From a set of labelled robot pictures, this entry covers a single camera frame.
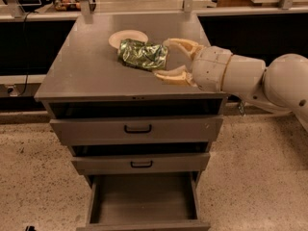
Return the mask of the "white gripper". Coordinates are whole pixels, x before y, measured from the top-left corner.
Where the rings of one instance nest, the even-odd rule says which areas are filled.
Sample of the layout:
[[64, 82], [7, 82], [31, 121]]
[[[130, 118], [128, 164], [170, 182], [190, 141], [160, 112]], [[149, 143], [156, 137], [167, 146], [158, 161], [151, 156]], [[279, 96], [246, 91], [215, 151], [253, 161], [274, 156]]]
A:
[[192, 61], [192, 74], [184, 65], [173, 70], [154, 70], [156, 78], [170, 85], [198, 86], [207, 92], [252, 92], [261, 83], [263, 60], [235, 55], [230, 50], [184, 38], [168, 38], [167, 48], [180, 50]]

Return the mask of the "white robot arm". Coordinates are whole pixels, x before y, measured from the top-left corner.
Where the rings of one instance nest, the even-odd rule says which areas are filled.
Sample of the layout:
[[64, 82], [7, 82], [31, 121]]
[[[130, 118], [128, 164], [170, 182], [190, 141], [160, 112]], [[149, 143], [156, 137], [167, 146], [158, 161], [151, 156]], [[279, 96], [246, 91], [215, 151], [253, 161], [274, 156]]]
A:
[[183, 52], [192, 63], [173, 70], [156, 70], [157, 78], [205, 92], [231, 94], [271, 113], [292, 113], [308, 130], [307, 58], [284, 54], [266, 64], [260, 59], [183, 38], [169, 38], [163, 46]]

